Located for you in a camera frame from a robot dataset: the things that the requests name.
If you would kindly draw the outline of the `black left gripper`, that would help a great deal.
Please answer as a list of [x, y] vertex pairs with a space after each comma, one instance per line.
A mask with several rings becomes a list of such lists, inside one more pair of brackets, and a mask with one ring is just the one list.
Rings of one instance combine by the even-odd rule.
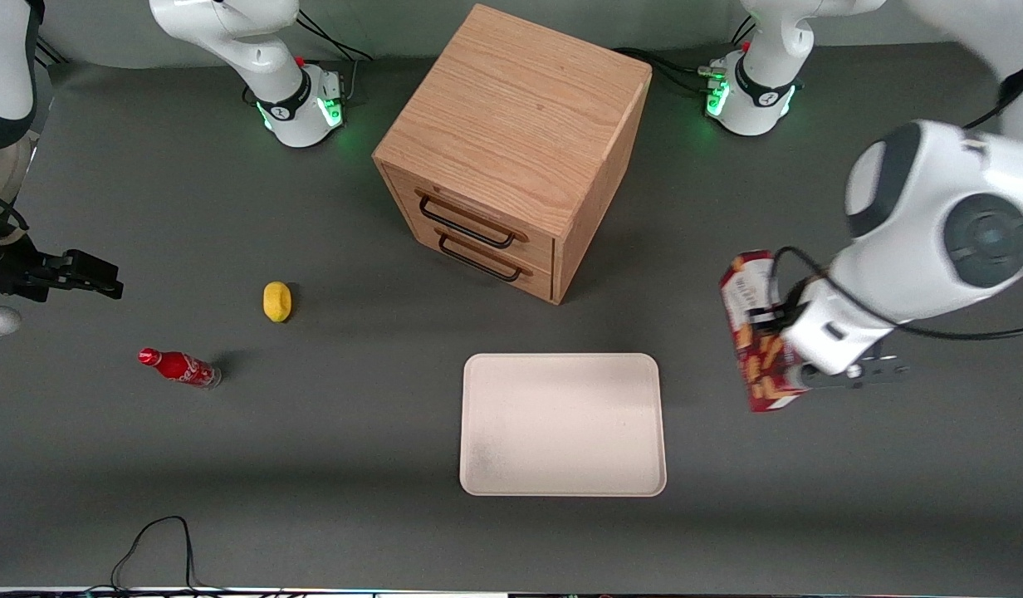
[[773, 307], [748, 309], [746, 322], [751, 328], [770, 328], [773, 334], [781, 334], [797, 322], [804, 310], [804, 304], [782, 302]]

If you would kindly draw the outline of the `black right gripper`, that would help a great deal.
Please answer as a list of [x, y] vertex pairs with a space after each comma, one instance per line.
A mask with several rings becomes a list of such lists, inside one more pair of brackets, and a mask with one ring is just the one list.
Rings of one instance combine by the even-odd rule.
[[[57, 277], [39, 277], [37, 284], [31, 276], [43, 266]], [[80, 289], [121, 300], [124, 284], [117, 279], [118, 268], [112, 262], [78, 249], [41, 254], [21, 228], [0, 219], [0, 294], [44, 302], [48, 289]]]

